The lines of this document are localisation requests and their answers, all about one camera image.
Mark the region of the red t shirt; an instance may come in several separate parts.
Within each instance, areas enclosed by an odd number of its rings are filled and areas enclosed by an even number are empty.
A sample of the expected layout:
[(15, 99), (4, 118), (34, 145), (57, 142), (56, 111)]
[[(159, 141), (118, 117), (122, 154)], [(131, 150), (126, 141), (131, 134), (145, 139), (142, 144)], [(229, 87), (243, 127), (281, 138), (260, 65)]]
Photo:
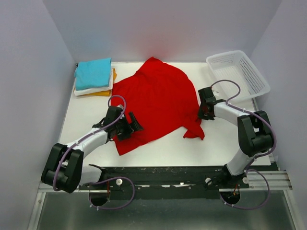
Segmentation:
[(135, 72), (113, 86), (112, 106), (126, 102), (125, 115), (133, 112), (143, 127), (130, 138), (115, 138), (119, 155), (162, 138), (180, 127), (184, 138), (204, 139), (198, 118), (199, 104), (194, 85), (180, 69), (151, 57)]

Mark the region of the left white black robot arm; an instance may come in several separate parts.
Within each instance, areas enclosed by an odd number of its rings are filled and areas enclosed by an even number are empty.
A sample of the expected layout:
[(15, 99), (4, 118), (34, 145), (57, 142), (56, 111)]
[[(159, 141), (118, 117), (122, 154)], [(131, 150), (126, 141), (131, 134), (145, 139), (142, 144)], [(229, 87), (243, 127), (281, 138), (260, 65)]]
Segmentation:
[(102, 189), (106, 185), (103, 168), (94, 164), (84, 165), (83, 160), (114, 138), (122, 141), (143, 130), (133, 112), (129, 112), (129, 117), (130, 122), (125, 117), (123, 108), (110, 106), (106, 116), (94, 124), (87, 134), (68, 144), (53, 145), (41, 175), (41, 182), (52, 186), (55, 191), (67, 193), (72, 193), (84, 184)]

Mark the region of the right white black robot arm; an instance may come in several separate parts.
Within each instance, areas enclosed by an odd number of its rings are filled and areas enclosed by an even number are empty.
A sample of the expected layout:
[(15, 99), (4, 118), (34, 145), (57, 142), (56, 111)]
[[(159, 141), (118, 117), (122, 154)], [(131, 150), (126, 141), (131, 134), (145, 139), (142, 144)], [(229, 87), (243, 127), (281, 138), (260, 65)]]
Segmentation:
[(268, 154), (276, 146), (276, 135), (264, 111), (251, 112), (225, 100), (217, 100), (211, 87), (198, 90), (201, 100), (198, 118), (214, 120), (216, 117), (237, 127), (239, 150), (232, 160), (223, 166), (221, 183), (230, 188), (238, 182), (238, 176), (259, 157)]

